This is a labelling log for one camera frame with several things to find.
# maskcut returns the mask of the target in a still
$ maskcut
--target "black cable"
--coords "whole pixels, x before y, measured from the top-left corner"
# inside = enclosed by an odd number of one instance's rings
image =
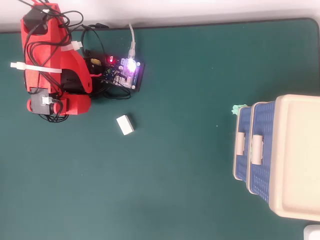
[[[92,29],[92,27],[95,27],[96,25],[94,24],[91,24],[91,25],[83,25],[82,24],[82,27],[83,27],[83,31],[82,31],[82,34],[81,34],[81,43],[82,43],[82,48],[81,48],[81,51],[82,51],[82,55],[85,57],[86,56],[86,51],[85,51],[85,45],[84,45],[84,38],[85,38],[85,34],[88,30],[92,30],[94,32],[94,34],[96,35],[96,37],[98,38],[99,42],[100,42],[100,45],[101,45],[101,48],[102,48],[102,51],[103,51],[103,55],[105,56],[106,55],[106,51],[105,51],[105,48],[104,48],[104,45],[99,37],[99,35],[97,34],[97,32],[95,30]]]

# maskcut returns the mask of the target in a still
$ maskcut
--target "red plastic part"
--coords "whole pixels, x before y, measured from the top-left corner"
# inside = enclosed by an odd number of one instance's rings
[[[26,109],[28,109],[29,112],[32,112],[31,99],[30,99],[30,98],[29,98],[28,101],[26,102]]]
[[[65,93],[61,98],[61,100],[63,99],[68,99],[68,104],[66,104],[67,109],[65,114],[69,114],[69,115],[84,114],[88,112],[91,106],[91,98],[88,95]]]
[[[41,6],[42,3],[35,3],[34,6]],[[59,11],[58,4],[56,3],[47,3],[51,8]],[[66,36],[66,30],[64,28],[59,27],[61,24],[60,20],[56,18],[52,18],[48,21],[48,32],[44,35],[31,35],[29,39],[29,43],[31,42],[51,42],[58,43]],[[21,38],[22,38],[22,49],[26,44],[28,31],[24,25],[23,19],[21,20]],[[34,48],[33,56],[38,64],[42,64],[56,49],[56,46],[50,45],[40,45]],[[26,54],[26,64],[33,65],[32,61]],[[82,56],[75,50],[69,51],[61,51],[59,47],[52,57],[46,62],[43,67],[54,68],[54,69],[69,69],[74,71],[78,76],[82,83],[82,86],[86,93],[92,92],[92,79],[90,77],[90,73],[88,71],[85,60]],[[59,84],[61,83],[61,74],[60,73],[49,73]],[[38,86],[38,76],[39,72],[34,70],[26,70],[25,71],[25,79],[26,79],[26,87],[30,92],[31,88],[36,88]],[[60,90],[56,85],[51,85],[42,75],[39,77],[39,88],[48,89],[49,94],[59,92]],[[91,105],[91,99],[88,95],[70,95],[68,93],[64,93],[60,100],[68,98],[69,108],[65,109],[65,114],[82,114],[89,110]],[[27,108],[32,112],[31,109],[31,101]]]

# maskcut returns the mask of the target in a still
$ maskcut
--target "small white cube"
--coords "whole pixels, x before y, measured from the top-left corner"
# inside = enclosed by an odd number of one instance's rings
[[[118,117],[116,121],[118,122],[123,132],[123,135],[127,135],[134,131],[134,128],[132,127],[131,122],[127,115],[122,115],[121,117]]]

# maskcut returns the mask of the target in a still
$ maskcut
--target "white object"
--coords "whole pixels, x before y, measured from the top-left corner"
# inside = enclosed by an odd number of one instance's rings
[[[42,104],[43,105],[50,105],[53,104],[54,102],[52,101],[51,96],[42,96]]]
[[[121,117],[118,117],[116,121],[118,122],[123,132],[123,135],[127,135],[134,131],[134,128],[132,127],[131,122],[127,115],[122,115]]]
[[[245,133],[238,132],[236,134],[236,141],[235,141],[235,154],[242,156],[244,154],[244,150],[245,150]]]
[[[16,68],[16,69],[19,69],[19,70],[29,69],[29,70],[34,70],[34,71],[55,73],[55,74],[61,74],[62,73],[62,69],[44,67],[44,66],[28,65],[28,64],[25,64],[24,62],[20,62],[20,61],[11,62],[10,67],[11,68]]]
[[[252,157],[251,163],[255,165],[262,164],[262,154],[263,154],[263,136],[261,135],[253,135],[252,136]]]
[[[65,52],[65,51],[70,51],[70,50],[79,50],[80,48],[82,48],[82,43],[80,41],[72,41],[69,45],[67,46],[62,46],[61,47],[61,51]]]
[[[303,230],[304,240],[320,240],[320,225],[309,225]]]

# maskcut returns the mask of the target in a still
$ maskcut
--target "green small object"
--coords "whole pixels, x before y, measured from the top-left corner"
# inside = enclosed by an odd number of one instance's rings
[[[243,104],[243,105],[233,105],[232,110],[231,110],[232,114],[235,114],[235,115],[238,116],[239,109],[242,108],[242,107],[248,107],[248,105],[247,105],[247,104]]]

